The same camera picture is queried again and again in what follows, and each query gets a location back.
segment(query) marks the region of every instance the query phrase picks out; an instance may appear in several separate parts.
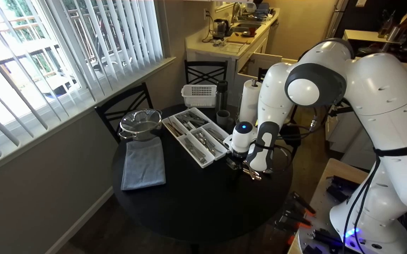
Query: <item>plastic container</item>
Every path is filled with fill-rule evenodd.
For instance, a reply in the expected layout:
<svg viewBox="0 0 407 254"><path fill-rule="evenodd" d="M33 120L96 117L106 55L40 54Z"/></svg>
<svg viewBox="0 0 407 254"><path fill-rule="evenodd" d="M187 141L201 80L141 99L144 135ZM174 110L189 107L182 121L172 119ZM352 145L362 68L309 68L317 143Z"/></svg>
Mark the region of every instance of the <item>plastic container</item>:
<svg viewBox="0 0 407 254"><path fill-rule="evenodd" d="M181 96L187 107L215 107L216 106L216 85L185 85L181 89Z"/></svg>

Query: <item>wire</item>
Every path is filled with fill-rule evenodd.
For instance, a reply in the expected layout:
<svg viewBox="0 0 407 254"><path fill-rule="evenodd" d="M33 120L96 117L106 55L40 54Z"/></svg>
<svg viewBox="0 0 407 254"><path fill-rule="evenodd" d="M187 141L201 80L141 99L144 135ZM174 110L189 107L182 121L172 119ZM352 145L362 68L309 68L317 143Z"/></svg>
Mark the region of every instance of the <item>wire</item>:
<svg viewBox="0 0 407 254"><path fill-rule="evenodd" d="M374 175L376 175L376 171L377 171L377 168L379 168L379 164L380 164L379 157L376 157L376 161L377 161L377 162L374 164L374 168L373 168L373 172L372 172L372 178L369 178L369 183L367 183L366 191L365 191L365 195L363 195L363 198L362 198L362 200L360 200L360 207L359 207L359 213L358 213L358 217L356 217L356 222L355 222L355 229L358 229L358 223L359 223L359 220L360 220L360 213L362 213L362 210L363 210L363 205L365 205L366 196L367 196L367 193L369 193L372 181L373 181L373 178L374 178ZM359 244L359 238L358 238L358 231L356 231L356 230L355 230L355 238L356 238L356 243L358 243L358 246L359 246L360 253L363 253L363 250L362 250L362 247L360 247L360 244Z"/></svg>
<svg viewBox="0 0 407 254"><path fill-rule="evenodd" d="M325 127L325 121L328 119L328 114L329 114L329 109L324 109L324 114L322 116L318 116L318 110L317 107L312 107L314 110L314 117L312 117L312 121L309 126L300 126L300 124L295 124L294 120L291 119L288 123L285 123L284 126L287 127L298 127L300 130L307 130L307 133L300 133L297 135L280 135L278 140L285 140L285 141L294 141L294 140L302 140L305 138L307 135L312 134L312 133L317 133L319 131L321 128Z"/></svg>
<svg viewBox="0 0 407 254"><path fill-rule="evenodd" d="M376 171L380 165L380 159L379 157L376 157L376 164L374 164L374 168L372 169L372 174L369 175L369 178L366 179L365 185L362 185L358 196L355 198L352 206L349 207L349 212L348 212L348 216L346 216L346 220L345 220L345 227L343 227L343 234L342 234L342 243L343 243L343 247L345 247L345 243L346 243L346 229L348 229L348 223L349 223L349 217L350 217L350 213L353 212L356 203L358 203L358 199L360 198L360 195L370 188L370 183L372 183L372 179L373 176L376 175ZM365 205L365 199L367 196L367 191L365 192L363 198L362 198L362 203L360 203L360 209L359 209L359 213L358 213L358 217L355 220L355 238L356 238L356 243L359 246L359 250L363 253L360 244L359 244L359 240L358 240L358 231L356 231L356 227L358 227L358 223L359 223L359 219L360 219L360 213L362 213L362 209L363 209L363 205Z"/></svg>

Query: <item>clear container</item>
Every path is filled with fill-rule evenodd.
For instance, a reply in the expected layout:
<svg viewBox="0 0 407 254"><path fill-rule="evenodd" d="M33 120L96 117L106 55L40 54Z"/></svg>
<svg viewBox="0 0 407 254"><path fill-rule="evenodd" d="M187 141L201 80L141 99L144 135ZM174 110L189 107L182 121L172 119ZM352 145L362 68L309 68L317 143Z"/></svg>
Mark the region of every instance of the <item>clear container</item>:
<svg viewBox="0 0 407 254"><path fill-rule="evenodd" d="M129 111L119 124L122 140L151 140L161 127L161 113L153 109Z"/></svg>
<svg viewBox="0 0 407 254"><path fill-rule="evenodd" d="M185 85L181 96L187 107L215 107L216 85Z"/></svg>

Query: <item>window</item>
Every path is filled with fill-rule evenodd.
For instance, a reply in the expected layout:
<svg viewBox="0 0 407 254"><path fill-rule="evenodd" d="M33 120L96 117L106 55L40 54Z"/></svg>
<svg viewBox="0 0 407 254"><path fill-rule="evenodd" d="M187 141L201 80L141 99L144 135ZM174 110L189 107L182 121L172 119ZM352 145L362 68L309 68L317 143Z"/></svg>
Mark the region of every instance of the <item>window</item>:
<svg viewBox="0 0 407 254"><path fill-rule="evenodd" d="M163 64L154 0L0 0L0 159Z"/></svg>

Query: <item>cutlery tray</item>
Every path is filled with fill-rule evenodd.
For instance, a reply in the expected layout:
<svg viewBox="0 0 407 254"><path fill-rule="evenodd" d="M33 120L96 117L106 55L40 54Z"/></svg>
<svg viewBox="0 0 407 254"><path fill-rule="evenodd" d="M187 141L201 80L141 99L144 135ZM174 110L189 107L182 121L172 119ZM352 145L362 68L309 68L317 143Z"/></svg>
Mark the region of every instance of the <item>cutlery tray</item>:
<svg viewBox="0 0 407 254"><path fill-rule="evenodd" d="M163 126L201 168L211 165L229 152L223 145L223 140L229 134L196 107L163 119Z"/></svg>

